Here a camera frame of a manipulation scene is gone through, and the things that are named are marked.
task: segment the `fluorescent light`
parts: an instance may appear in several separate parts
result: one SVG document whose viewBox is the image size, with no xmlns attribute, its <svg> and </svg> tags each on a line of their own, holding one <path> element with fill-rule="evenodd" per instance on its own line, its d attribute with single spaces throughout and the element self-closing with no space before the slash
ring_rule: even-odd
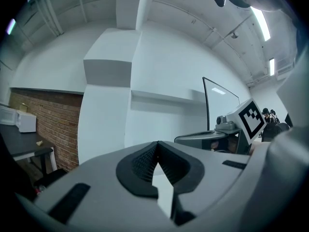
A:
<svg viewBox="0 0 309 232">
<path fill-rule="evenodd" d="M 270 65 L 270 75 L 275 74 L 275 59 L 274 58 L 269 60 L 269 65 Z"/>
<path fill-rule="evenodd" d="M 214 87 L 212 90 L 215 91 L 215 92 L 217 92 L 217 93 L 219 93 L 219 94 L 222 94 L 222 95 L 225 94 L 222 90 L 219 90 L 219 89 L 217 89 L 216 87 Z"/>
<path fill-rule="evenodd" d="M 8 27 L 6 28 L 6 32 L 7 32 L 8 34 L 11 34 L 11 32 L 12 32 L 14 26 L 15 26 L 15 23 L 16 23 L 16 22 L 15 22 L 14 19 L 12 19 L 12 20 L 10 21 Z"/>
<path fill-rule="evenodd" d="M 261 27 L 261 30 L 262 30 L 262 33 L 263 33 L 263 36 L 264 36 L 264 40 L 268 41 L 270 39 L 270 33 L 269 33 L 269 30 L 268 30 L 268 26 L 267 26 L 265 17 L 263 15 L 263 12 L 258 10 L 258 9 L 255 9 L 253 7 L 251 7 L 251 9 L 252 9 L 253 13 L 255 14 L 257 21 L 260 24 L 260 27 Z"/>
</svg>

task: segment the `brick wall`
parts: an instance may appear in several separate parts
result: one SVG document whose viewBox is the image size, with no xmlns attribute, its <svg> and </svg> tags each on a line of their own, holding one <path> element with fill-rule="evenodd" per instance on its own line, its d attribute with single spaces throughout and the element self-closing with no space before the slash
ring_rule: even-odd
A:
<svg viewBox="0 0 309 232">
<path fill-rule="evenodd" d="M 37 117 L 37 133 L 55 144 L 58 168 L 67 171 L 78 166 L 77 128 L 82 95 L 12 89 L 10 107 L 19 109 L 21 103 Z"/>
</svg>

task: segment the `table leg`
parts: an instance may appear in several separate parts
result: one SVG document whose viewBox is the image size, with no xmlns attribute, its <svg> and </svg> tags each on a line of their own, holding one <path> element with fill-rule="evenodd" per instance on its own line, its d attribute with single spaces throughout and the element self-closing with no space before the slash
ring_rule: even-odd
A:
<svg viewBox="0 0 309 232">
<path fill-rule="evenodd" d="M 46 164 L 45 164 L 45 155 L 41 155 L 40 156 L 40 160 L 41 160 L 41 170 L 42 170 L 42 174 L 43 177 L 46 176 Z"/>
<path fill-rule="evenodd" d="M 57 164 L 55 160 L 54 147 L 52 147 L 53 152 L 49 153 L 50 162 L 52 164 L 53 171 L 57 170 Z"/>
</svg>

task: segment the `white appliance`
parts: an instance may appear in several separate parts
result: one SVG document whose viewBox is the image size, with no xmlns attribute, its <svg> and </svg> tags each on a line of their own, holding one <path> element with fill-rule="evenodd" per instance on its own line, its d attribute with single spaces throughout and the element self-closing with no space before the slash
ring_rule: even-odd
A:
<svg viewBox="0 0 309 232">
<path fill-rule="evenodd" d="M 36 121 L 37 117 L 35 115 L 25 113 L 22 111 L 16 111 L 16 126 L 19 132 L 35 132 L 36 131 Z"/>
<path fill-rule="evenodd" d="M 0 106 L 0 124 L 15 125 L 17 112 L 13 108 Z"/>
</svg>

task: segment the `black cap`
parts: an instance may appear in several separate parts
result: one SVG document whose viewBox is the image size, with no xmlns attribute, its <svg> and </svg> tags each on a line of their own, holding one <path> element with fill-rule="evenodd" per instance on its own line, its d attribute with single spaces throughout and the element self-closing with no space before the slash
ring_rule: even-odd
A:
<svg viewBox="0 0 309 232">
<path fill-rule="evenodd" d="M 264 108 L 262 114 L 269 114 L 269 110 L 267 108 Z"/>
</svg>

